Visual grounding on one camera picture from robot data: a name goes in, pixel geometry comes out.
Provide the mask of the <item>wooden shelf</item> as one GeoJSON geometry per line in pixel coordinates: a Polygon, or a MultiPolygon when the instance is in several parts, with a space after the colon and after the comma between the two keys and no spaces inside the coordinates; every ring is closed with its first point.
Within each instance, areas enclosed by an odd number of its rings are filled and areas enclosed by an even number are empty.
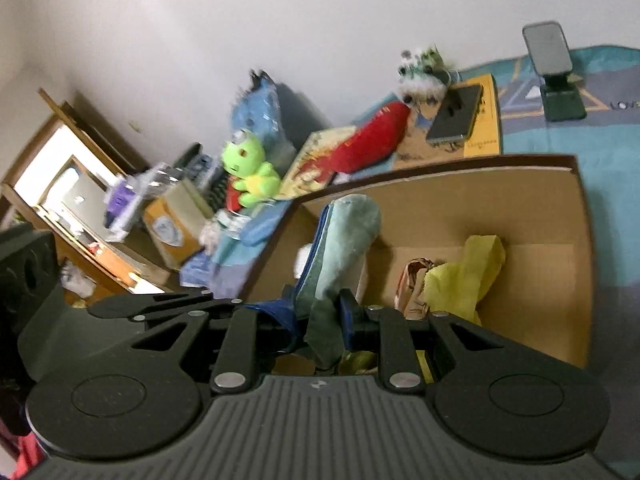
{"type": "Polygon", "coordinates": [[[168,292],[171,272],[145,229],[135,226],[118,242],[103,225],[108,189],[149,164],[72,104],[56,102],[43,88],[38,96],[51,115],[2,176],[1,217],[53,234],[63,278],[77,271],[89,281],[87,304],[122,292],[168,292]]]}

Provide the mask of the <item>yellow book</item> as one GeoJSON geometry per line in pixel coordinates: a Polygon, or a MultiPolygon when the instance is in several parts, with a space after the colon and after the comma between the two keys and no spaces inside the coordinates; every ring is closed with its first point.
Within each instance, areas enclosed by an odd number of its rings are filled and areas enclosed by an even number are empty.
{"type": "Polygon", "coordinates": [[[452,84],[441,101],[402,89],[410,108],[405,136],[394,156],[395,170],[501,153],[494,77],[484,74],[452,84]]]}

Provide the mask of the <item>brown cardboard box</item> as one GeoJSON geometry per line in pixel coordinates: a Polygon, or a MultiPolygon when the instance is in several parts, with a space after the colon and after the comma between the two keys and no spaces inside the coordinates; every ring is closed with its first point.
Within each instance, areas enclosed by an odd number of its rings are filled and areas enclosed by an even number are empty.
{"type": "Polygon", "coordinates": [[[367,195],[381,209],[381,233],[367,254],[365,302],[390,306],[400,271],[411,259],[454,261],[470,236],[497,235],[506,264],[480,302],[482,324],[555,359],[587,365],[593,244],[574,156],[461,159],[299,197],[250,269],[240,292],[246,302],[280,296],[323,207],[348,194],[367,195]]]}

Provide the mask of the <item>white green plush toy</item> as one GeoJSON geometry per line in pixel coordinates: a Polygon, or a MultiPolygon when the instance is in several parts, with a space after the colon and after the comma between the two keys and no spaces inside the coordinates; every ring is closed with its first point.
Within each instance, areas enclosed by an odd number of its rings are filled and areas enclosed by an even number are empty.
{"type": "Polygon", "coordinates": [[[397,73],[396,96],[408,106],[439,103],[451,84],[451,74],[435,46],[403,50],[397,73]]]}

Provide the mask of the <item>yellow cloth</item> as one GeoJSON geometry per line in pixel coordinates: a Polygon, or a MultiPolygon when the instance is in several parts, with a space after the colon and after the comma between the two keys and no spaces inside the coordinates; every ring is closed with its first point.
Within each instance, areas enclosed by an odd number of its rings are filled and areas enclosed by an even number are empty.
{"type": "Polygon", "coordinates": [[[500,237],[470,236],[459,260],[436,264],[418,273],[408,318],[423,320],[430,313],[442,311],[481,326],[477,306],[495,283],[505,262],[506,251],[500,237]]]}

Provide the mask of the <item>purple white package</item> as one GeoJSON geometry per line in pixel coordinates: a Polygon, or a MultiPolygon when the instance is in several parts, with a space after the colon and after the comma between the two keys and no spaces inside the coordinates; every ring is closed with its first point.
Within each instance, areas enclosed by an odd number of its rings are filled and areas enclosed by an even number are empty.
{"type": "Polygon", "coordinates": [[[106,192],[104,228],[106,240],[120,243],[139,222],[144,206],[165,193],[183,177],[183,171],[160,162],[134,176],[118,176],[106,192]]]}

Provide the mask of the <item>blue plush toy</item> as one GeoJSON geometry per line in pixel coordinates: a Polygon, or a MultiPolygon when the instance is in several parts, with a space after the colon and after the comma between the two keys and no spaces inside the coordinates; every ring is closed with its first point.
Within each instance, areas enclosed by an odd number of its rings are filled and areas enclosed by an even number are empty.
{"type": "Polygon", "coordinates": [[[250,82],[250,88],[240,92],[232,107],[231,129],[254,133],[266,159],[283,177],[295,159],[296,148],[284,132],[277,85],[263,70],[251,70],[250,82]]]}

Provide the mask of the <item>phone on green stand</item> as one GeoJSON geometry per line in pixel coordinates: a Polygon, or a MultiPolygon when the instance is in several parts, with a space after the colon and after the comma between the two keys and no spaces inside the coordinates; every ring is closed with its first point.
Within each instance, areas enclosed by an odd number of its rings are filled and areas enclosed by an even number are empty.
{"type": "Polygon", "coordinates": [[[573,61],[566,38],[556,21],[527,24],[522,35],[536,74],[542,78],[540,94],[547,122],[574,122],[587,116],[574,82],[573,61]]]}

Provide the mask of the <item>colourful picture book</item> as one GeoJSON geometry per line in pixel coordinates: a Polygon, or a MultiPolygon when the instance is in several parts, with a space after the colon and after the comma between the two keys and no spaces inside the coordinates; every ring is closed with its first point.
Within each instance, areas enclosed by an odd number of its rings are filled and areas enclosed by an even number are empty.
{"type": "Polygon", "coordinates": [[[282,179],[277,200],[294,200],[323,190],[333,179],[329,167],[334,150],[356,132],[355,126],[311,133],[282,179]]]}

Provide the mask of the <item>black smartphone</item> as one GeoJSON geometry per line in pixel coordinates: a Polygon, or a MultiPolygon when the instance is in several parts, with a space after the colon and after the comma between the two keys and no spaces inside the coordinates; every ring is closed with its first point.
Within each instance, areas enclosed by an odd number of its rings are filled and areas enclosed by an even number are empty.
{"type": "Polygon", "coordinates": [[[483,96],[481,84],[450,87],[442,100],[426,142],[431,145],[464,142],[472,134],[483,96]]]}

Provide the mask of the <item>grey green sock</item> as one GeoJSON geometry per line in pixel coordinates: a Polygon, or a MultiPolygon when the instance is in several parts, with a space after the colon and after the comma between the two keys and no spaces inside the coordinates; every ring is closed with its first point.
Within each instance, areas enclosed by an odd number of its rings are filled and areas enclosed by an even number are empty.
{"type": "Polygon", "coordinates": [[[324,370],[346,350],[333,301],[380,231],[380,208],[367,195],[343,196],[322,210],[293,306],[296,318],[307,322],[304,341],[324,370]]]}

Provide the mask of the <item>green frog plush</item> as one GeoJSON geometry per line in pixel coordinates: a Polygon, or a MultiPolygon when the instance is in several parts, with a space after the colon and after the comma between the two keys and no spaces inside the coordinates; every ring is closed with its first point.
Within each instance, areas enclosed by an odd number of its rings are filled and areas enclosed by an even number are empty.
{"type": "Polygon", "coordinates": [[[281,178],[266,159],[258,137],[250,130],[239,129],[232,133],[221,160],[224,170],[232,177],[231,187],[238,193],[242,208],[272,200],[279,194],[281,178]]]}

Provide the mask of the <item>orange tissue box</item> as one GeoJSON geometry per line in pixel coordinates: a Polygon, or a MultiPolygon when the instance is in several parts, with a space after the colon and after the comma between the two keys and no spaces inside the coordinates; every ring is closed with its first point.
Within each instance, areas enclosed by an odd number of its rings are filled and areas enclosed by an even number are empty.
{"type": "Polygon", "coordinates": [[[179,271],[201,250],[201,230],[213,216],[193,183],[181,180],[149,203],[142,219],[166,266],[179,271]]]}

